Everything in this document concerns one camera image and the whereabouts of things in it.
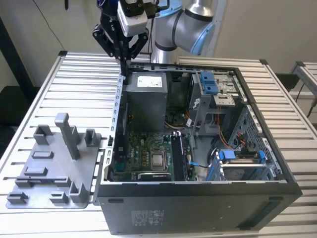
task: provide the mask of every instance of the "slotted metal surface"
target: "slotted metal surface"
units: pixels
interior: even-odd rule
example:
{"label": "slotted metal surface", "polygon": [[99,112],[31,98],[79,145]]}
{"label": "slotted metal surface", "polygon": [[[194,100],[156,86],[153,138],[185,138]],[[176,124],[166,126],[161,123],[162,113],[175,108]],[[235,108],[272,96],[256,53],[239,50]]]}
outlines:
{"label": "slotted metal surface", "polygon": [[[140,55],[139,61],[149,61]],[[317,142],[316,131],[286,93],[269,67],[258,60],[232,60],[181,57],[181,64],[238,67],[255,97],[268,127],[280,147],[291,171],[303,190],[303,196],[285,209],[259,233],[248,236],[266,238],[312,238],[317,236]],[[68,112],[70,124],[79,132],[95,128],[106,135],[111,118],[114,86],[119,66],[106,55],[68,53],[56,60],[34,103],[0,160],[0,234],[9,237],[69,237],[110,235],[99,206],[86,209],[8,210],[6,195],[14,186],[14,178],[23,168],[34,144],[33,133],[40,124],[52,131],[57,112]],[[102,139],[101,148],[107,140]],[[95,176],[99,165],[96,165]],[[93,180],[91,192],[95,191]],[[223,234],[210,234],[222,237]],[[175,234],[165,237],[207,237],[208,234]],[[245,233],[226,234],[245,237]]]}

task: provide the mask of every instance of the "black cable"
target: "black cable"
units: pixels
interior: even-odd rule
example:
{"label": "black cable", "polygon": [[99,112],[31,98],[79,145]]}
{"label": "black cable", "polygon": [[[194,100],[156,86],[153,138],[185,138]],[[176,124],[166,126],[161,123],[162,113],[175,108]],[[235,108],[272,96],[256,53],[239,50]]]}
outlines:
{"label": "black cable", "polygon": [[170,4],[170,2],[169,2],[169,0],[167,0],[167,5],[166,5],[166,6],[161,6],[161,7],[159,8],[159,10],[160,10],[160,11],[164,11],[164,10],[169,9],[169,4]]}
{"label": "black cable", "polygon": [[154,18],[152,18],[152,20],[151,20],[151,31],[150,31],[150,39],[149,39],[149,45],[151,44],[151,53],[153,52],[153,46],[152,46],[153,26],[154,26]]}
{"label": "black cable", "polygon": [[308,114],[307,114],[307,118],[309,118],[309,116],[312,114],[312,110],[313,110],[313,107],[311,107],[311,108],[309,109],[309,112],[308,112]]}
{"label": "black cable", "polygon": [[202,166],[202,165],[199,165],[199,167],[202,167],[202,168],[205,168],[205,169],[209,168],[208,166]]}
{"label": "black cable", "polygon": [[305,85],[305,84],[303,83],[303,85],[302,85],[301,89],[299,90],[299,92],[298,92],[298,94],[297,94],[297,97],[296,97],[295,102],[297,102],[297,99],[298,99],[299,95],[301,94],[301,91],[302,91],[302,89],[303,89],[304,85]]}
{"label": "black cable", "polygon": [[42,15],[42,17],[44,18],[44,21],[46,22],[46,24],[47,24],[47,26],[49,27],[50,31],[53,33],[53,35],[55,36],[55,38],[58,40],[60,46],[63,48],[63,50],[65,50],[63,44],[60,42],[59,38],[56,36],[56,34],[54,33],[54,31],[51,29],[51,27],[50,27],[48,21],[47,21],[46,18],[44,17],[44,15],[43,15],[41,9],[40,9],[39,6],[36,4],[35,0],[32,0],[32,1],[33,1],[33,3],[35,4],[35,6],[38,8],[39,12],[41,13],[41,15]]}

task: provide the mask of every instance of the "white wall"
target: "white wall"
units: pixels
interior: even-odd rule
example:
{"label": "white wall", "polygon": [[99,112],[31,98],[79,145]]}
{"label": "white wall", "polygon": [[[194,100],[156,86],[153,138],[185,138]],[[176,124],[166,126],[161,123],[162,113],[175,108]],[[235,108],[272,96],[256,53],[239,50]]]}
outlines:
{"label": "white wall", "polygon": [[[63,46],[68,51],[99,52],[92,37],[100,18],[95,0],[36,0]],[[0,0],[0,15],[33,82],[40,85],[62,47],[48,29],[32,0]]]}
{"label": "white wall", "polygon": [[5,86],[16,86],[18,85],[15,77],[9,68],[9,65],[5,61],[3,54],[0,51],[0,92]]}
{"label": "white wall", "polygon": [[266,59],[289,73],[317,61],[317,0],[228,0],[215,57]]}

